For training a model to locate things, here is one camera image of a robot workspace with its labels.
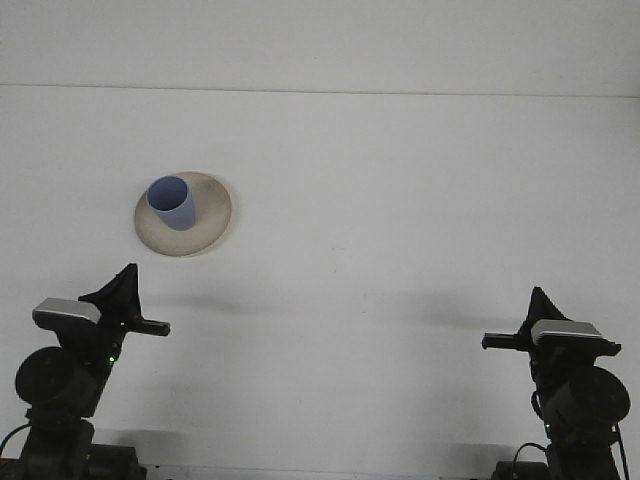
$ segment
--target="black cable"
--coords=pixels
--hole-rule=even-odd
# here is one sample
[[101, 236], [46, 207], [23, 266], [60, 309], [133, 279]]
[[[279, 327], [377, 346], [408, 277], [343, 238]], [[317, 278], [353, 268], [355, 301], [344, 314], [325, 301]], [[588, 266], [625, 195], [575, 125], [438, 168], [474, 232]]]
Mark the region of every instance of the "black cable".
[[538, 397], [537, 390], [534, 390], [531, 394], [531, 406], [533, 407], [533, 411], [536, 412], [536, 415], [538, 415], [538, 418], [544, 421], [544, 418], [542, 418], [542, 409], [540, 408], [540, 398]]
[[614, 427], [616, 435], [618, 436], [618, 446], [620, 447], [620, 458], [622, 459], [622, 470], [624, 471], [624, 478], [629, 480], [629, 465], [627, 465], [627, 454], [624, 451], [624, 443], [622, 443], [622, 432], [620, 431], [620, 425], [616, 424]]
[[20, 425], [18, 428], [14, 428], [13, 430], [11, 430], [6, 437], [4, 437], [4, 440], [2, 440], [2, 443], [0, 443], [0, 458], [2, 458], [2, 452], [4, 451], [4, 447], [7, 446], [7, 443], [9, 442], [9, 439], [11, 437], [13, 437], [16, 433], [18, 433], [20, 430], [24, 430], [25, 428], [30, 427], [31, 424], [30, 423], [26, 423], [24, 425]]
[[537, 443], [527, 442], [521, 445], [516, 454], [513, 456], [513, 462], [511, 462], [511, 480], [516, 480], [516, 462], [518, 461], [518, 455], [520, 455], [520, 452], [525, 447], [535, 447], [541, 452], [547, 452], [546, 448], [544, 448], [542, 445], [538, 445]]

